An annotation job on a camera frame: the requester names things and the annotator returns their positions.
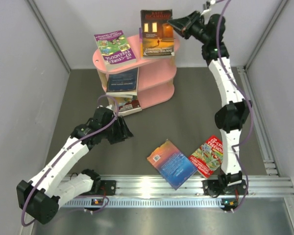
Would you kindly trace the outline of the brown dark cover book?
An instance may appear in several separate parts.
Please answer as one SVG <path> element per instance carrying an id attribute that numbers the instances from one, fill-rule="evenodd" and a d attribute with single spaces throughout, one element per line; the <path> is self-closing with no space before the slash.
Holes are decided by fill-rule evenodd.
<path id="1" fill-rule="evenodd" d="M 141 10 L 142 57 L 174 56 L 172 10 Z"/>

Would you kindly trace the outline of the yellow Brideshead Revisited book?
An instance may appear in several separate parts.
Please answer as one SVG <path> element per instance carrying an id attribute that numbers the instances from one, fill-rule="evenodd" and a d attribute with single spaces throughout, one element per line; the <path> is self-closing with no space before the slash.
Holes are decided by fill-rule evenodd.
<path id="1" fill-rule="evenodd" d="M 137 96 L 132 98 L 116 97 L 116 101 L 119 105 L 119 116 L 127 116 L 142 110 Z"/>

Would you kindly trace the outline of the dark blue paperback book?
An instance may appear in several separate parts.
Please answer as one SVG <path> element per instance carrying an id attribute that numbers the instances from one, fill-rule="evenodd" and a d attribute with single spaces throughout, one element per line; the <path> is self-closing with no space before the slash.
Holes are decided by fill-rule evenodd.
<path id="1" fill-rule="evenodd" d="M 107 92 L 138 93 L 139 68 L 134 68 L 117 74 L 110 74 L 107 82 Z"/>

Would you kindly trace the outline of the blue orange paperback book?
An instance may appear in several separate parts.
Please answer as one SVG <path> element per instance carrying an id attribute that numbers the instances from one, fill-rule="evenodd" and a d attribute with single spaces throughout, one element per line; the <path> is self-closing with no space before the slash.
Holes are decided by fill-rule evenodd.
<path id="1" fill-rule="evenodd" d="M 147 160 L 174 190 L 197 172 L 195 165 L 170 140 L 156 148 Z"/>

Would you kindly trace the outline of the purple 117-storey treehouse book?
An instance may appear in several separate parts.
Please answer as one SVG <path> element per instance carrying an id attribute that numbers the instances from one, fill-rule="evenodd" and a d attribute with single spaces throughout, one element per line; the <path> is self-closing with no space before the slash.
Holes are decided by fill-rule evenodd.
<path id="1" fill-rule="evenodd" d="M 94 38 L 108 71 L 137 62 L 134 51 L 122 30 L 95 34 Z"/>

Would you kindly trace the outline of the red green treehouse book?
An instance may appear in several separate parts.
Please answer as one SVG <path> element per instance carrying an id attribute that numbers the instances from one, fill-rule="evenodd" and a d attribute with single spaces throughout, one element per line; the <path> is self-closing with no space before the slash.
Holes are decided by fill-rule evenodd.
<path id="1" fill-rule="evenodd" d="M 188 159 L 197 168 L 197 171 L 205 179 L 208 179 L 222 164 L 222 141 L 215 135 L 212 135 Z"/>

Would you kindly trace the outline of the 169-storey treehouse book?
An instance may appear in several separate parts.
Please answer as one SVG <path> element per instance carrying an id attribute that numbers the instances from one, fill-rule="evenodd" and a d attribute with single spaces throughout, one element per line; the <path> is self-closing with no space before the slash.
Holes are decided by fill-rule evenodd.
<path id="1" fill-rule="evenodd" d="M 137 93 L 107 92 L 106 95 L 109 95 L 112 97 L 137 98 Z"/>

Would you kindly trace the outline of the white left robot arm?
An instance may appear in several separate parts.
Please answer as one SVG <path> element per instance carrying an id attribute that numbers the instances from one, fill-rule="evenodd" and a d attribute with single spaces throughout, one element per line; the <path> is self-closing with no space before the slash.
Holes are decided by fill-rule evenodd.
<path id="1" fill-rule="evenodd" d="M 74 128 L 64 146 L 36 176 L 16 186 L 22 225 L 27 225 L 25 214 L 47 224 L 67 202 L 82 194 L 97 194 L 101 190 L 101 176 L 94 170 L 85 169 L 66 183 L 63 179 L 103 139 L 116 144 L 131 137 L 123 116 L 110 105 L 97 107 L 93 117 Z"/>

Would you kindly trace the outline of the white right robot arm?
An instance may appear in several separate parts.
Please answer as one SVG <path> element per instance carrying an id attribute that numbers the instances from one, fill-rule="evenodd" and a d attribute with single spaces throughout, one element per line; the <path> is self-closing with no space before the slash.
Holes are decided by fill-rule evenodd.
<path id="1" fill-rule="evenodd" d="M 213 74 L 221 97 L 221 108 L 215 114 L 215 124 L 221 133 L 223 162 L 218 184 L 208 187 L 210 192 L 231 194 L 243 186 L 243 167 L 240 162 L 240 137 L 243 125 L 251 114 L 252 102 L 237 85 L 230 66 L 230 57 L 223 42 L 225 18 L 220 14 L 210 16 L 206 22 L 202 13 L 169 19 L 167 23 L 184 39 L 194 37 L 202 43 L 201 53 Z"/>

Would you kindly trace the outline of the pink three-tier shelf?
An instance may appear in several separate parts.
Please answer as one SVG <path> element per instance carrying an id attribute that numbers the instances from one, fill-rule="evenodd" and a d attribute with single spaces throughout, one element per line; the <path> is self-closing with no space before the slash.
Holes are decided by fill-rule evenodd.
<path id="1" fill-rule="evenodd" d="M 97 69 L 101 86 L 106 90 L 108 75 L 117 74 L 138 67 L 138 101 L 142 109 L 166 102 L 174 94 L 173 79 L 177 72 L 175 58 L 160 57 L 156 59 L 142 59 L 141 42 L 138 34 L 127 38 L 137 62 L 108 71 L 105 67 L 103 57 L 97 49 L 93 54 L 93 64 Z"/>

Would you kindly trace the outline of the aluminium mounting rail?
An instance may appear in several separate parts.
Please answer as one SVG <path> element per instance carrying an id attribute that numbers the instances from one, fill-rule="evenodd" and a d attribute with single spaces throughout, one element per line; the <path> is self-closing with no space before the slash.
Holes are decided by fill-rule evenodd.
<path id="1" fill-rule="evenodd" d="M 235 185 L 220 190 L 218 180 L 190 177 L 178 189 L 174 189 L 161 176 L 105 176 L 97 191 L 84 192 L 79 188 L 73 194 L 77 177 L 65 177 L 56 189 L 56 196 L 65 196 L 61 206 L 65 208 L 222 208 L 234 207 L 242 198 L 294 197 L 294 187 L 289 178 L 250 176 L 248 185 Z"/>

